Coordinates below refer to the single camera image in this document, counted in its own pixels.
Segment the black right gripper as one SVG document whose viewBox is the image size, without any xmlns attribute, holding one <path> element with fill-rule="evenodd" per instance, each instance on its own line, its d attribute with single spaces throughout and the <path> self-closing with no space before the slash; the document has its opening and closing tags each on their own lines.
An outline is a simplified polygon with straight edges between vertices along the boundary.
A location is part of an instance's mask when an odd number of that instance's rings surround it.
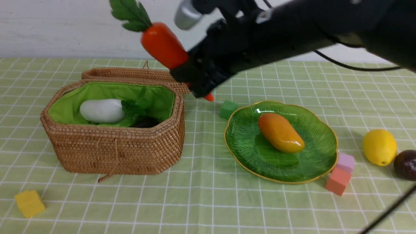
<svg viewBox="0 0 416 234">
<path fill-rule="evenodd" d="M 193 0 L 203 16 L 218 9 L 222 18 L 212 23 L 206 36 L 187 53 L 188 62 L 170 71 L 189 90 L 201 98 L 235 74 L 269 64 L 265 52 L 250 43 L 253 26 L 270 19 L 270 9 L 258 7 L 254 0 Z"/>
</svg>

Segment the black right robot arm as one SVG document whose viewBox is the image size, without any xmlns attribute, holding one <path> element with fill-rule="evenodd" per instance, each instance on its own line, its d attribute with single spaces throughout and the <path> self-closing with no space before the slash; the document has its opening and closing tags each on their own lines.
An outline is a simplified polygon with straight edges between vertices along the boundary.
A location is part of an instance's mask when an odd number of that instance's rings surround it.
<svg viewBox="0 0 416 234">
<path fill-rule="evenodd" d="M 204 97 L 235 74 L 334 44 L 364 48 L 415 72 L 414 0 L 291 0 L 261 9 L 254 0 L 184 0 L 175 24 L 188 30 L 219 9 L 222 19 L 171 69 Z"/>
</svg>

